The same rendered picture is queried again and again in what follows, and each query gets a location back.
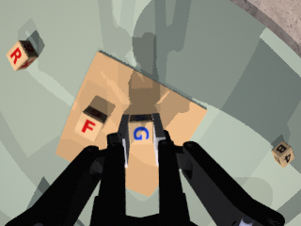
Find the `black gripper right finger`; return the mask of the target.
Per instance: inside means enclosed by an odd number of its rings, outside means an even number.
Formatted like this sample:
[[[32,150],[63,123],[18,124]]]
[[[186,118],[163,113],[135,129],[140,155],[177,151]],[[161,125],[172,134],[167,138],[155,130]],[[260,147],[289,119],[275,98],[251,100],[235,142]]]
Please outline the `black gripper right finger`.
[[[284,226],[285,218],[279,212],[252,199],[198,143],[174,146],[160,114],[152,113],[152,119],[160,226],[191,226],[179,170],[216,226]]]

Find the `tan mat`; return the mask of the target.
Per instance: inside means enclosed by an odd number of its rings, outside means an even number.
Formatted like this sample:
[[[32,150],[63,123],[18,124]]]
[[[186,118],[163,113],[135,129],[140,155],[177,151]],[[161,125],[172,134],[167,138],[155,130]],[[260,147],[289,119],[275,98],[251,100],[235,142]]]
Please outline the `tan mat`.
[[[74,132],[82,112],[91,106],[107,115],[95,142]],[[106,136],[116,133],[122,115],[159,113],[164,130],[182,146],[195,133],[207,110],[146,75],[97,52],[76,96],[55,154],[72,161],[84,148],[107,148]],[[154,146],[131,145],[125,187],[151,196],[159,185]]]

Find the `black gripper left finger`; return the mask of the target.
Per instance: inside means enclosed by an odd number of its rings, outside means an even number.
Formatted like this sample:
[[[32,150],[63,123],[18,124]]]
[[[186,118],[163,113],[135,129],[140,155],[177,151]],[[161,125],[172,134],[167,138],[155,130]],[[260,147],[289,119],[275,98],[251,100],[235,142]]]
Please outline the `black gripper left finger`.
[[[73,226],[100,180],[89,226],[121,226],[121,215],[126,215],[129,116],[122,115],[118,131],[106,136],[106,149],[84,148],[32,207],[5,226]]]

